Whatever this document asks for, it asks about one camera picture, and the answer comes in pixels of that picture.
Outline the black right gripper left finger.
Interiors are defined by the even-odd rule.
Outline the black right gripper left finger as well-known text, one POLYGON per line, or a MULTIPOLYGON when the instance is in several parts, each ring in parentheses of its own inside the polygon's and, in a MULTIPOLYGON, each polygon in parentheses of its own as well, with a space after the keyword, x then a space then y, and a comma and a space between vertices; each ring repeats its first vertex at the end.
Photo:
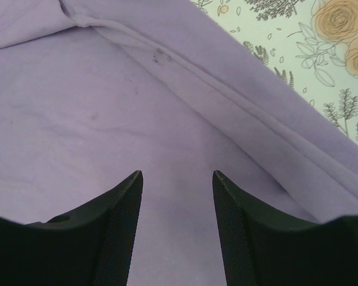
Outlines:
POLYGON ((47 222, 0 217, 0 285, 126 285, 143 175, 47 222))

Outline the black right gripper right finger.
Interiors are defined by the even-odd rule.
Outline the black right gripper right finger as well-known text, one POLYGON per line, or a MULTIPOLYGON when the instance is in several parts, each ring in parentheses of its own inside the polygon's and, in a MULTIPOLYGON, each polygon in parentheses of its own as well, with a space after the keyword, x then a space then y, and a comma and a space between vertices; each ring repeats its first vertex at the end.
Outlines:
POLYGON ((318 224, 212 177, 228 285, 358 285, 358 216, 318 224))

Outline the purple t shirt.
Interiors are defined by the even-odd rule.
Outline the purple t shirt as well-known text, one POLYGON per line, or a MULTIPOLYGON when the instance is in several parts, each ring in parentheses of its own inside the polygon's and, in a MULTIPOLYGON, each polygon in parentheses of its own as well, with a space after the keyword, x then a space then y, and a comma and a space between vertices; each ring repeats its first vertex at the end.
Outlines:
POLYGON ((302 219, 358 215, 358 146, 189 1, 0 1, 0 215, 135 170, 130 285, 225 285, 211 175, 302 219))

